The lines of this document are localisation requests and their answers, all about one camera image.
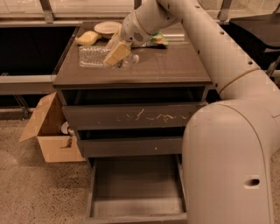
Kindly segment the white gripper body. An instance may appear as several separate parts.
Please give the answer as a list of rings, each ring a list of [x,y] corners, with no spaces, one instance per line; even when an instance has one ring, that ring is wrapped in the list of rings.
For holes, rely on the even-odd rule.
[[[122,21],[121,36],[134,47],[142,46],[151,39],[150,20],[134,10]]]

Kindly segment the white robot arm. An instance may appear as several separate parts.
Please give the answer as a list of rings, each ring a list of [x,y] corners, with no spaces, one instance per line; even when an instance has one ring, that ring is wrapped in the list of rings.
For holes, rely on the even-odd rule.
[[[197,0],[146,0],[109,41],[108,64],[180,22],[220,101],[185,127],[188,224],[274,224],[270,158],[280,149],[280,90]]]

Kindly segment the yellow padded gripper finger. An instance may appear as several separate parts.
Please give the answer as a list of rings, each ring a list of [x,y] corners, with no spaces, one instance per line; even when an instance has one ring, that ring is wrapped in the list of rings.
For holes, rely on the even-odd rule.
[[[121,42],[122,36],[121,36],[121,30],[118,29],[114,35],[111,37],[110,41],[107,43],[106,47],[108,49],[113,49],[119,42]]]
[[[107,48],[109,49],[109,52],[103,62],[107,66],[114,66],[130,54],[131,43],[124,40],[115,43],[108,43]]]

